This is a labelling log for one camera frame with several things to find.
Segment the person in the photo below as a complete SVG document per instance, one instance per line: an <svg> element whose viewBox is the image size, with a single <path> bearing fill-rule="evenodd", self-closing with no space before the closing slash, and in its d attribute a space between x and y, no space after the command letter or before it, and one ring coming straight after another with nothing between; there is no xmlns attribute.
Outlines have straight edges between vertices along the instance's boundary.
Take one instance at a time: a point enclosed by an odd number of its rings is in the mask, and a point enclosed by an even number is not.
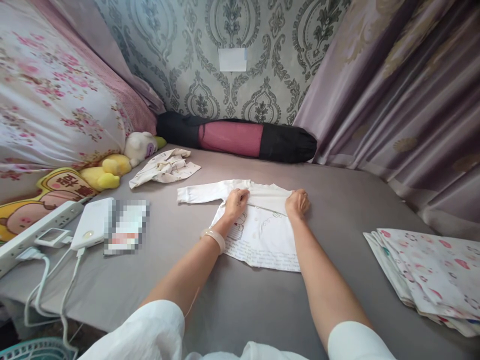
<svg viewBox="0 0 480 360"><path fill-rule="evenodd" d="M182 354L184 318L205 285L221 246L215 239L228 235L247 206L249 191L232 190L225 213L200 241L151 290L140 307L115 331L105 335L81 360L86 359L238 359L232 353ZM395 359L372 330L360 303L311 232L305 213L308 194L293 191L285 210L293 228L296 253L305 282L311 316L330 360ZM293 352L248 342L240 359L305 359Z"/></svg>

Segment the gray bed sheet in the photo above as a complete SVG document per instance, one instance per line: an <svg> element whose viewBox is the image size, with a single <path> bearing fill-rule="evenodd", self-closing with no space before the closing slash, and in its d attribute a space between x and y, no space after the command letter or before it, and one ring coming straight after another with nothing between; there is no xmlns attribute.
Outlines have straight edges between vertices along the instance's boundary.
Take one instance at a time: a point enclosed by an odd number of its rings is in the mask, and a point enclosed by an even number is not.
<svg viewBox="0 0 480 360"><path fill-rule="evenodd" d="M173 149L167 145L162 151ZM220 201L177 204L177 189L228 179L252 179L285 189L304 188L311 201L309 225L353 289L375 330L403 359L478 359L480 343L420 317L404 306L378 265L362 232L398 228L432 233L377 177L360 171L303 164L280 164L229 154L192 150L201 170L188 179L149 182L130 190L128 181L146 161L95 200L149 200L146 240L137 254L109 258L103 245L89 248L66 306L69 318L110 332L132 314L160 280L199 239ZM78 218L69 224L74 230ZM47 249L54 264L65 250ZM41 303L59 311L71 279L75 255L45 287ZM25 302L40 281L43 264L18 265L0 280L0 296ZM268 344L308 359L327 359L312 321L299 273L251 268L223 255L195 303L184 344L188 351L242 353L248 341Z"/></svg>

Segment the extension socket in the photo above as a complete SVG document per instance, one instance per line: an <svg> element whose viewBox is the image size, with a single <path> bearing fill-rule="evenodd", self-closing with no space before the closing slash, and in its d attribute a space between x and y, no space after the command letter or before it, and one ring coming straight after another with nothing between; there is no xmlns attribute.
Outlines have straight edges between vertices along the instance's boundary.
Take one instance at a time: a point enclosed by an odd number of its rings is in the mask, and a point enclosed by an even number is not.
<svg viewBox="0 0 480 360"><path fill-rule="evenodd" d="M51 228L63 228L83 209L84 206L79 202L66 201L12 240L7 241L0 247L0 278L20 262L16 259L18 255L26 248L35 246L35 239Z"/></svg>

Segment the wallpaper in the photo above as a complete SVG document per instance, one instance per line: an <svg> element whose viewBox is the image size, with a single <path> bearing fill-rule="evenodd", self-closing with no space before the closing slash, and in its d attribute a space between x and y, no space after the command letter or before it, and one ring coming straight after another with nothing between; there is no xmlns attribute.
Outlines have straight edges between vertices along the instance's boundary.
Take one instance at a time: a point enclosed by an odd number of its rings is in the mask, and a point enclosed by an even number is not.
<svg viewBox="0 0 480 360"><path fill-rule="evenodd" d="M350 0L95 0L168 110L291 125ZM218 48L247 48L220 72Z"/></svg>

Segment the white bracelet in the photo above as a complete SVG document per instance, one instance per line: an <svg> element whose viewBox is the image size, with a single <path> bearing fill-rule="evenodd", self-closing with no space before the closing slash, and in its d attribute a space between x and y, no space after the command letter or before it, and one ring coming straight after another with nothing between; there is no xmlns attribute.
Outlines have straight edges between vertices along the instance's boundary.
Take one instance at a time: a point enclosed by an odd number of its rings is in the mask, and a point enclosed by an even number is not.
<svg viewBox="0 0 480 360"><path fill-rule="evenodd" d="M217 243L218 246L220 246L220 255L224 253L225 251L225 239L222 235L220 235L218 232L213 230L211 227L206 228L200 233L200 239L203 238L205 235L208 235L209 237L213 238Z"/></svg>

